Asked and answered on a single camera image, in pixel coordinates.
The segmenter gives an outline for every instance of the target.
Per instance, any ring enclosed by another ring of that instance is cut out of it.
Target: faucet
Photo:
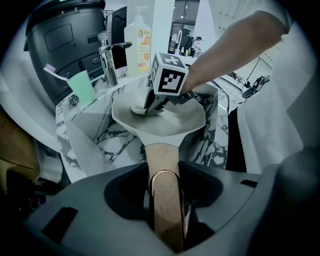
[[[111,50],[114,46],[120,46],[123,49],[129,48],[132,46],[132,42],[121,42],[108,45],[107,40],[109,39],[109,35],[109,31],[102,31],[98,34],[98,39],[101,42],[101,47],[99,47],[99,55],[106,82],[108,83],[109,87],[114,87],[118,84],[118,80]]]

